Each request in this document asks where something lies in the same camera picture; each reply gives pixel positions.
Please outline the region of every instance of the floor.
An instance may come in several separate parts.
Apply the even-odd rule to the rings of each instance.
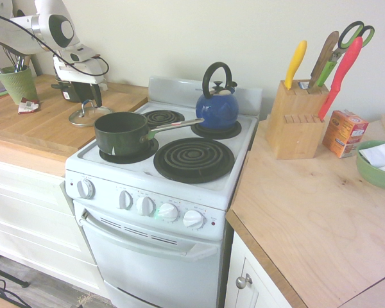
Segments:
[[[18,279],[28,281],[30,286],[22,288],[6,280],[6,289],[21,297],[32,308],[114,308],[106,298],[80,289],[40,271],[29,268],[0,256],[0,270]]]

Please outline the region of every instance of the butcher block counter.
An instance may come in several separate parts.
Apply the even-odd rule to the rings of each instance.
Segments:
[[[18,114],[10,96],[0,99],[0,161],[28,169],[63,176],[65,160],[94,140],[94,128],[77,127],[69,116],[81,108],[66,101],[58,89],[52,89],[55,77],[35,79],[40,109]],[[134,111],[147,102],[145,87],[108,83],[101,91],[103,106],[117,111]]]
[[[385,140],[377,124],[366,139]],[[227,220],[293,308],[385,307],[385,190],[322,145],[276,160],[265,132],[261,121]]]

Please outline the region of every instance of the power cord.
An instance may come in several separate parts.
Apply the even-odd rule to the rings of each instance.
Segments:
[[[27,304],[24,300],[22,300],[17,294],[15,294],[9,290],[6,290],[6,282],[3,279],[0,279],[0,281],[3,282],[3,284],[4,284],[3,287],[0,287],[0,298],[2,298],[3,300],[7,300],[8,302],[11,302],[13,304],[19,304],[16,301],[9,298],[6,294],[6,293],[8,293],[8,294],[11,294],[12,296],[14,296],[16,299],[18,299],[18,301],[20,301],[21,304],[23,304],[23,306],[21,306],[19,304],[19,307],[32,308],[29,304]]]
[[[84,75],[88,75],[88,76],[93,76],[93,77],[97,77],[97,76],[103,76],[104,74],[106,74],[109,70],[110,70],[110,66],[108,65],[108,63],[103,59],[101,58],[99,55],[98,56],[94,56],[93,59],[100,59],[101,61],[103,61],[105,63],[105,65],[107,65],[107,70],[101,74],[90,74],[90,73],[86,73],[86,72],[83,72],[79,69],[77,69],[76,67],[74,67],[74,64],[71,64],[69,63],[68,61],[64,60],[61,56],[59,56],[54,50],[52,50],[46,43],[44,43],[42,40],[40,40],[38,37],[36,37],[34,34],[30,33],[27,29],[24,29],[22,26],[20,26],[19,24],[17,24],[16,22],[13,22],[11,21],[10,19],[6,18],[6,17],[3,17],[3,16],[0,16],[0,19],[4,20],[4,21],[7,21],[9,22],[10,24],[13,24],[15,26],[17,26],[18,28],[20,28],[21,30],[23,30],[24,32],[26,32],[29,36],[33,37],[37,42],[39,42],[40,44],[42,44],[44,47],[46,47],[48,50],[50,50],[57,58],[59,58],[61,61],[64,62],[65,65],[71,67],[72,69],[78,71],[79,73],[82,73]]]

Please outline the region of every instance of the yellow knife handle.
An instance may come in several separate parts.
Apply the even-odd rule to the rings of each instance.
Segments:
[[[301,43],[299,43],[298,47],[296,48],[293,58],[291,59],[291,63],[289,64],[289,67],[288,67],[287,76],[284,82],[284,85],[287,87],[288,90],[292,86],[294,75],[301,64],[302,59],[304,59],[306,51],[307,51],[307,41],[303,40],[301,41]]]

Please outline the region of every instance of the wooden knife block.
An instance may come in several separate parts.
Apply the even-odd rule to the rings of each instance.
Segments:
[[[325,123],[318,112],[328,96],[326,86],[301,89],[293,80],[290,90],[282,80],[269,117],[266,140],[276,159],[313,158]]]

